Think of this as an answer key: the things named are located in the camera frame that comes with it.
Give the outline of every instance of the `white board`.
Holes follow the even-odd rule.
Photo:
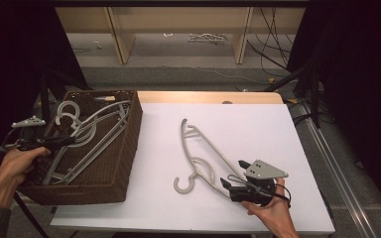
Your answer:
[[[142,103],[138,151],[124,202],[59,206],[52,225],[63,228],[148,232],[260,233],[268,229],[239,202],[213,190],[201,178],[189,194],[192,167],[181,142],[181,123],[196,126],[230,161],[262,160],[289,174],[291,214],[301,233],[332,233],[318,186],[286,105]],[[219,178],[232,171],[201,138],[188,139],[190,153],[211,163]]]

